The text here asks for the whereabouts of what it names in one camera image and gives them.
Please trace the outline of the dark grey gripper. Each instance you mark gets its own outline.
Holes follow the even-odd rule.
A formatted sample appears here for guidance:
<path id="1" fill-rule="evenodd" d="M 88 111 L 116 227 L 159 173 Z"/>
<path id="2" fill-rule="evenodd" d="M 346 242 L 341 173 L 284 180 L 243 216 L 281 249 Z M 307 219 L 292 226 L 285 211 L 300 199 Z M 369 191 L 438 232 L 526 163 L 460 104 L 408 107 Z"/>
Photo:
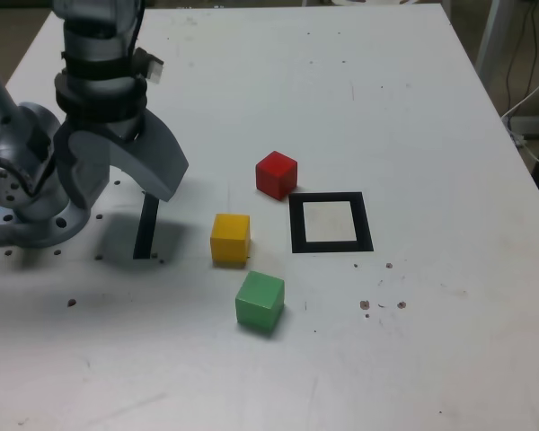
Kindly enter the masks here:
<path id="1" fill-rule="evenodd" d="M 173 133 L 150 110 L 114 122 L 67 115 L 55 134 L 55 158 L 63 189 L 84 211 L 91 210 L 107 186 L 110 165 L 165 202 L 189 167 Z"/>

